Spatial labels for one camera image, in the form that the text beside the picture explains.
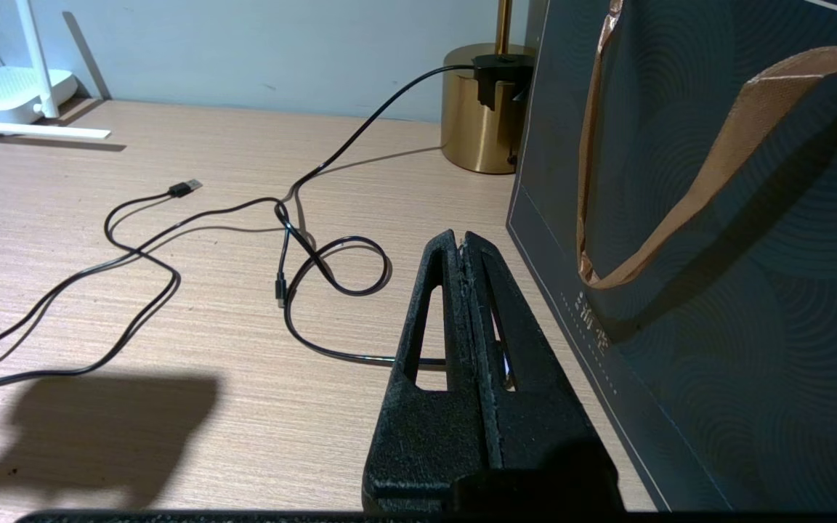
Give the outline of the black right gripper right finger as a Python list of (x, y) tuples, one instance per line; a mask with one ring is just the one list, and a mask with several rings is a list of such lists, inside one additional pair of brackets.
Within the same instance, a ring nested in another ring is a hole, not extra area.
[(501, 252), (469, 232), (463, 262), (485, 450), (464, 509), (624, 512), (617, 468)]

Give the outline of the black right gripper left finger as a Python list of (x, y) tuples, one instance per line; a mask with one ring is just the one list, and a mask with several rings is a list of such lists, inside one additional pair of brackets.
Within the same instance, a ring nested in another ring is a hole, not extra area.
[[(492, 336), (474, 294), (474, 232), (430, 240), (421, 257), (395, 360), (363, 467), (368, 512), (442, 512), (453, 484), (489, 466), (481, 386)], [(446, 388), (416, 384), (433, 289), (442, 292)]]

